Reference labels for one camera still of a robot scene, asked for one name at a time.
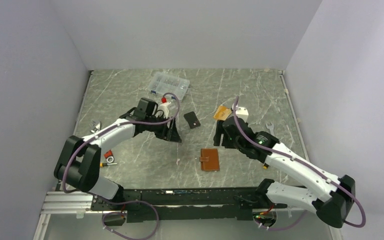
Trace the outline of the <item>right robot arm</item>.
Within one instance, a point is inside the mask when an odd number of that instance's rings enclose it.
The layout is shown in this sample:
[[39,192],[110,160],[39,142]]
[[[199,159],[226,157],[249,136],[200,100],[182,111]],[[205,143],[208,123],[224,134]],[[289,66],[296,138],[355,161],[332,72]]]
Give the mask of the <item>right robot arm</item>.
[[216,122],[214,146],[237,149],[263,167],[274,167],[299,182],[299,186],[264,179],[256,189],[256,203],[267,208],[285,204],[314,213],[325,224],[342,228],[355,203],[356,181],[339,177],[313,165],[266,131],[254,132],[241,118]]

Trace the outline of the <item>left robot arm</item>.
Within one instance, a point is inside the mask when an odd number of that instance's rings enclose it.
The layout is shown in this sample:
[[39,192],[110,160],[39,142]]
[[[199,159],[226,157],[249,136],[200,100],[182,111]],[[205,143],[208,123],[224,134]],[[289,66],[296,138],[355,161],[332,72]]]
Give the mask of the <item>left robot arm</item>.
[[61,181],[66,194],[80,191],[104,199],[111,210],[119,209],[124,201],[124,188],[100,175],[101,157],[120,143],[143,132],[153,133],[157,139],[181,143],[176,118],[180,102],[175,100],[175,112],[162,109],[162,104],[141,98],[136,107],[121,115],[109,126],[84,137],[70,136],[64,143],[53,175]]

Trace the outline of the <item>brown leather card holder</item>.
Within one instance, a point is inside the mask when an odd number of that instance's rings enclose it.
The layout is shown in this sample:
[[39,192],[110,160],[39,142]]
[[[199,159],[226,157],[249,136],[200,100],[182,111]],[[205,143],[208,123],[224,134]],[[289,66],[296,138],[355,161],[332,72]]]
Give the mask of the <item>brown leather card holder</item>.
[[202,148],[200,150],[201,170],[215,172],[220,170],[219,153],[216,148]]

